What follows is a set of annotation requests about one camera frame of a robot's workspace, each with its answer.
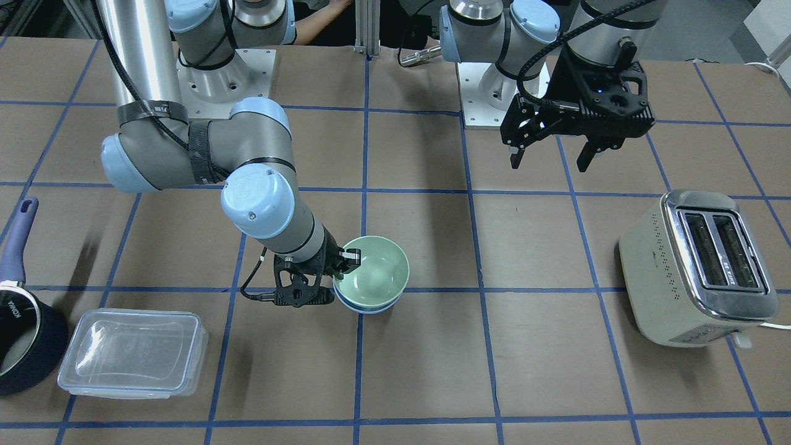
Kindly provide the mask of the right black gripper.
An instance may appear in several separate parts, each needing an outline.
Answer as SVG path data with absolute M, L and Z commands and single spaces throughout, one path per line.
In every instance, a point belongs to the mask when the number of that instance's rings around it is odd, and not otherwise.
M 310 282 L 309 276 L 331 276 L 342 279 L 345 274 L 355 271 L 362 262 L 362 252 L 359 248 L 342 248 L 338 246 L 334 236 L 323 228 L 324 240 L 319 250 L 309 259 L 293 264 L 291 278 L 300 276 L 304 282 Z

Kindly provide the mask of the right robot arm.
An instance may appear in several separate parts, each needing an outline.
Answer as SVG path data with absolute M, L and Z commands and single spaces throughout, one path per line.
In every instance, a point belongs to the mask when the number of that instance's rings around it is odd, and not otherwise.
M 119 131 L 104 139 L 106 177 L 127 193 L 225 183 L 221 208 L 293 275 L 341 276 L 340 248 L 300 199 L 293 133 L 253 91 L 240 52 L 289 45 L 291 1 L 93 1 L 117 73 Z

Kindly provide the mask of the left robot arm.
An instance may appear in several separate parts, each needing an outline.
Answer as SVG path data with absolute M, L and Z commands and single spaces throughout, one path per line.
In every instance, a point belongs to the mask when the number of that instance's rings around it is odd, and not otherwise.
M 570 28 L 543 1 L 449 1 L 439 14 L 442 56 L 491 63 L 515 82 L 499 126 L 510 164 L 545 138 L 583 136 L 577 169 L 655 124 L 638 53 L 664 1 L 581 1 Z

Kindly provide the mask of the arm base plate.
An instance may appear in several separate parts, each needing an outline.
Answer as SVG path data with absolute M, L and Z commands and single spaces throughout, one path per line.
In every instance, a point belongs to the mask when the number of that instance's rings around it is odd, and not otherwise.
M 176 61 L 176 75 L 190 121 L 227 119 L 234 104 L 245 98 L 268 98 L 277 51 L 237 49 L 235 57 L 214 70 L 188 68 Z
M 459 93 L 467 129 L 497 130 L 517 93 L 514 79 L 492 63 L 457 64 Z

